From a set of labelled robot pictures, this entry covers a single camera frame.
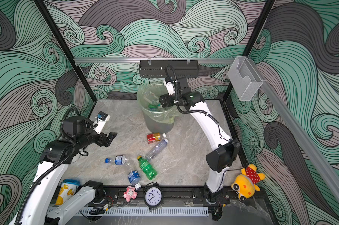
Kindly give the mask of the green bottle yellow cap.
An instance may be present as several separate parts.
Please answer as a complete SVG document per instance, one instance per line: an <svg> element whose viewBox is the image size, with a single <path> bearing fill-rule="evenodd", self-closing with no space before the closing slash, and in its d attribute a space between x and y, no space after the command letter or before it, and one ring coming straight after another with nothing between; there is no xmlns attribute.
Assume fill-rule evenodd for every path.
<svg viewBox="0 0 339 225"><path fill-rule="evenodd" d="M158 105L152 105L152 104L149 104L148 105L148 109L150 111L158 111L159 109L162 108L162 105L161 104L158 104Z"/></svg>

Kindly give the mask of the green Sprite bottle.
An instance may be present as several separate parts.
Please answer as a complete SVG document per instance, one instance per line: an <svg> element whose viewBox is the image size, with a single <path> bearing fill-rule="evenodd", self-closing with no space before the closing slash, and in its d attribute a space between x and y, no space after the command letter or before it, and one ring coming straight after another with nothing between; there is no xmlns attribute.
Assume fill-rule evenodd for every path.
<svg viewBox="0 0 339 225"><path fill-rule="evenodd" d="M147 159L142 156L138 156L137 160L139 162L139 167L150 181L157 176L157 171L152 167Z"/></svg>

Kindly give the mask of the clear bottle blue cap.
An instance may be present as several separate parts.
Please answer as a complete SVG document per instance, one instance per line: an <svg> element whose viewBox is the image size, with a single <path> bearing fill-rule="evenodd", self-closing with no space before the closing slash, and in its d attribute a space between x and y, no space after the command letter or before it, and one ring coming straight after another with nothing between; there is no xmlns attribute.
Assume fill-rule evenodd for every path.
<svg viewBox="0 0 339 225"><path fill-rule="evenodd" d="M129 166L131 164L131 157L128 154L116 155L106 158L105 163L116 166Z"/></svg>

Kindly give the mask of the square clear bottle green band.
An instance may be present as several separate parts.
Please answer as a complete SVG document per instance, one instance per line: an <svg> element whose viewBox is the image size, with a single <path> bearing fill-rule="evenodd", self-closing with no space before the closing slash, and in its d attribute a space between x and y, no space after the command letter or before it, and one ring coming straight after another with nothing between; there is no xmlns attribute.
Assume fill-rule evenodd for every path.
<svg viewBox="0 0 339 225"><path fill-rule="evenodd" d="M153 92L151 91L146 91L144 92L144 95L143 95L143 99L148 102L149 104L152 104L152 105L158 105L160 104L159 102L159 97L157 95L155 95Z"/></svg>

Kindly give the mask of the long clear bottle white cap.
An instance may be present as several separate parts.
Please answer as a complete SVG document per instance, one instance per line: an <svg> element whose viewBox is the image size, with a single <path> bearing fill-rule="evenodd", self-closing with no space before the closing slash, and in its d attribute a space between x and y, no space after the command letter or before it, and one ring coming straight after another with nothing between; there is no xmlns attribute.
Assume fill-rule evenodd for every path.
<svg viewBox="0 0 339 225"><path fill-rule="evenodd" d="M156 146L154 146L147 154L146 159L148 161L153 160L156 156L158 156L168 145L168 139L165 138L158 142Z"/></svg>

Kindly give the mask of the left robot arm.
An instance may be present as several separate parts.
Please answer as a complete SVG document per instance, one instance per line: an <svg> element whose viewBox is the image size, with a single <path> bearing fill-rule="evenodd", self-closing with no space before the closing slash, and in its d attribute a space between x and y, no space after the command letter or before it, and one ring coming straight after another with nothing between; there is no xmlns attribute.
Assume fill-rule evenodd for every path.
<svg viewBox="0 0 339 225"><path fill-rule="evenodd" d="M93 143L108 147L117 136L116 133L107 135L102 132L109 119L108 114L99 112L96 122L83 116L73 116L62 121L62 140L52 141L45 147L32 186L10 224L65 225L85 205L105 200L104 185L88 181L68 201L48 212L57 186L73 157Z"/></svg>

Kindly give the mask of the crushed bottle blue label front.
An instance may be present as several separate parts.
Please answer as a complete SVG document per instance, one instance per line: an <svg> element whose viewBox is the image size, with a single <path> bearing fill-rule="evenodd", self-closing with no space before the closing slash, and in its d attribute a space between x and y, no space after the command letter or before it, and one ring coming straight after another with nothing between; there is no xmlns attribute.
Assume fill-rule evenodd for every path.
<svg viewBox="0 0 339 225"><path fill-rule="evenodd" d="M141 176L139 172L137 171L137 169L130 165L127 165L126 169L127 169L127 179L129 183L133 187L135 187L136 190L141 189L141 184L140 184Z"/></svg>

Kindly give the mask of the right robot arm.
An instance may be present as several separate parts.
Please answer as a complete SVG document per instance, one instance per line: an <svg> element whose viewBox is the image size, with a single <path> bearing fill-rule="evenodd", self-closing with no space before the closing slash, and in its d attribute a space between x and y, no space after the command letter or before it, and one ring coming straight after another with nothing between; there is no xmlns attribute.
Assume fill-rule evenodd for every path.
<svg viewBox="0 0 339 225"><path fill-rule="evenodd" d="M180 113L192 115L205 133L212 151L206 155L210 170L204 193L206 199L213 202L224 187L225 174L235 171L231 166L237 157L239 143L234 142L221 128L199 92L185 95L165 94L160 96L159 101L163 107L175 105Z"/></svg>

